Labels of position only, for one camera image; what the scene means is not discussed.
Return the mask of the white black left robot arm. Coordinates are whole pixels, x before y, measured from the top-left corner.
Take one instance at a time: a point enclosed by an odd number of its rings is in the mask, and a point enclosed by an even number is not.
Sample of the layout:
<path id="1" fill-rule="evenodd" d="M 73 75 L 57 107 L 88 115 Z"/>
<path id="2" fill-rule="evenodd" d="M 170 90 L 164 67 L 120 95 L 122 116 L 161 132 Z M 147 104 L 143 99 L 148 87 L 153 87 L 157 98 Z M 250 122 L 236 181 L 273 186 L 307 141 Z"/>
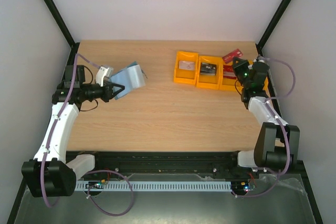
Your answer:
<path id="1" fill-rule="evenodd" d="M 22 175 L 34 197 L 70 196 L 77 181 L 95 167 L 91 154 L 66 161 L 72 127 L 85 101 L 109 102 L 124 86 L 108 80 L 111 67 L 99 67 L 90 83 L 86 83 L 85 70 L 84 65 L 66 67 L 64 78 L 52 95 L 52 113 L 44 140 L 34 158 L 22 165 Z"/>

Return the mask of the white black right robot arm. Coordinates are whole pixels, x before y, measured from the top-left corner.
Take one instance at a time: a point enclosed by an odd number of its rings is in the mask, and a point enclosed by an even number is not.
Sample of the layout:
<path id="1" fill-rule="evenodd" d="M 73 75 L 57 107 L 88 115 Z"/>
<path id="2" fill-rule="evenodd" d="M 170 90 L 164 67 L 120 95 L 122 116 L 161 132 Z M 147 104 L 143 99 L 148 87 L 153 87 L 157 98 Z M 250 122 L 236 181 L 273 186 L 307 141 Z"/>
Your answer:
<path id="1" fill-rule="evenodd" d="M 271 105 L 277 98 L 269 97 L 265 90 L 268 60 L 259 56 L 250 63 L 233 58 L 233 72 L 242 86 L 241 101 L 261 126 L 254 150 L 238 152 L 237 160 L 229 164 L 229 172 L 236 178 L 242 177 L 247 168 L 283 175 L 297 161 L 300 130 L 282 119 Z"/>

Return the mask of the teal card holder wallet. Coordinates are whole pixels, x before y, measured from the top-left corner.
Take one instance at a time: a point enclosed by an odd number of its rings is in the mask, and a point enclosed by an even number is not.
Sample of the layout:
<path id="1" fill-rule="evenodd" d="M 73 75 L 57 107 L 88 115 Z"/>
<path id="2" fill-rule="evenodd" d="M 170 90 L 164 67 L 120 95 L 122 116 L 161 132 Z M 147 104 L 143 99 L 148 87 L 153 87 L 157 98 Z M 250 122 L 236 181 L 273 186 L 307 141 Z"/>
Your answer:
<path id="1" fill-rule="evenodd" d="M 136 61 L 113 74 L 109 81 L 124 86 L 124 90 L 115 96 L 115 100 L 124 97 L 135 89 L 144 87 L 144 77 L 146 75 Z"/>

